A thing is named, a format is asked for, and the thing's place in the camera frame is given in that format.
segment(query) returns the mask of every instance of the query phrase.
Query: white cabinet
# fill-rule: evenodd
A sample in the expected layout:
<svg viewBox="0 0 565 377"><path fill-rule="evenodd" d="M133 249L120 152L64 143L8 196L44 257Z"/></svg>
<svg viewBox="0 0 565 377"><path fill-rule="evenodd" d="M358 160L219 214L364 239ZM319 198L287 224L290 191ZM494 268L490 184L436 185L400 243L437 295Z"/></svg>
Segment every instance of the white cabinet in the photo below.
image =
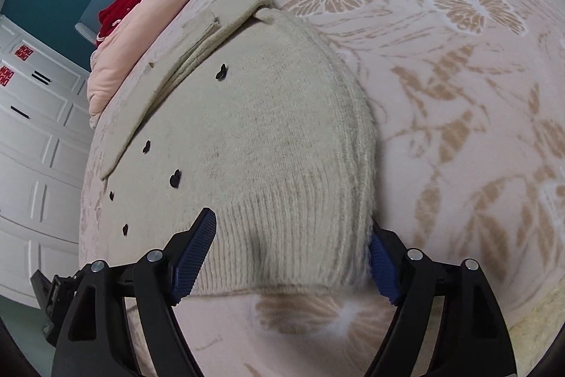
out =
<svg viewBox="0 0 565 377"><path fill-rule="evenodd" d="M0 294L23 304L36 269L78 269L88 75L0 16Z"/></svg>

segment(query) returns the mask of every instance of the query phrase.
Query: sweater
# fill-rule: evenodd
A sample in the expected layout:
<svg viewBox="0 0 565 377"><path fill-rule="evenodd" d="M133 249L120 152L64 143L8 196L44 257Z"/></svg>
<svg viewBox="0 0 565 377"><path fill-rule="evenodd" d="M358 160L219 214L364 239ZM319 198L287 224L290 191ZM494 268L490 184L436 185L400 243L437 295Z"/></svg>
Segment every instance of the sweater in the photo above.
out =
<svg viewBox="0 0 565 377"><path fill-rule="evenodd" d="M209 207L218 231L193 294L363 286L377 138L354 76L270 0L215 0L185 30L107 133L108 263L162 248Z"/></svg>

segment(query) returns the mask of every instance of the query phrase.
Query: silver screw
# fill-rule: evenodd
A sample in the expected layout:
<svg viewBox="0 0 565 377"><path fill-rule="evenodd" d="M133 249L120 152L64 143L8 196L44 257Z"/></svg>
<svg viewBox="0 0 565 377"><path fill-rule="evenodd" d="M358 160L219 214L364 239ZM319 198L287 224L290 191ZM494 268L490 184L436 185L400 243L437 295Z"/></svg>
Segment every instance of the silver screw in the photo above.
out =
<svg viewBox="0 0 565 377"><path fill-rule="evenodd" d="M104 268L104 261L103 260L97 260L96 262L93 262L92 265L90 266L90 269L96 273L96 272L100 272L100 270L102 270Z"/></svg>
<svg viewBox="0 0 565 377"><path fill-rule="evenodd" d="M163 253L161 251L159 251L158 249L151 251L148 255L147 255L147 260L149 262L157 262L158 260L161 260L161 258L163 257Z"/></svg>
<svg viewBox="0 0 565 377"><path fill-rule="evenodd" d="M467 259L465 261L465 267L467 267L469 270L477 270L478 262L474 259Z"/></svg>
<svg viewBox="0 0 565 377"><path fill-rule="evenodd" d="M409 249L408 250L408 257L411 260L421 260L424 255L422 254L422 252L419 249Z"/></svg>

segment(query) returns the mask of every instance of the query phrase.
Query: red clothing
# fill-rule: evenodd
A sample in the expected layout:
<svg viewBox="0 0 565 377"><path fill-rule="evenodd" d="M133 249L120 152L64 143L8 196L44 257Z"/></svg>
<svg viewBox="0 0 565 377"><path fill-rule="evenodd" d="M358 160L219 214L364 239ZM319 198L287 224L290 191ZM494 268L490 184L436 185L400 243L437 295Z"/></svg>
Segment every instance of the red clothing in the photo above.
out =
<svg viewBox="0 0 565 377"><path fill-rule="evenodd" d="M101 24L100 32L96 36L96 46L98 47L124 17L142 0L115 0L98 13L98 20Z"/></svg>

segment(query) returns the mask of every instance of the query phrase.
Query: black mechanical device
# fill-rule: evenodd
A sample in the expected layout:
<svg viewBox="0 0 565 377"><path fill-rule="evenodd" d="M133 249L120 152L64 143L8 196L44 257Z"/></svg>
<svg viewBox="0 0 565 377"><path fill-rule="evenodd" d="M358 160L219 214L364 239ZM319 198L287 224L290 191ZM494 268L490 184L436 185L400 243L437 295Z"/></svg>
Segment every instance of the black mechanical device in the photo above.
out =
<svg viewBox="0 0 565 377"><path fill-rule="evenodd" d="M215 232L215 215L205 208L189 230L134 264L109 267L97 260L51 283L37 271L32 285L49 318L43 332L56 346L52 377L141 376L125 297L136 298L157 375L204 377L172 307L190 294ZM515 377L504 318L475 260L434 262L376 223L371 254L379 291L397 310L365 377L410 377L436 296L445 298L444 311L425 376Z"/></svg>

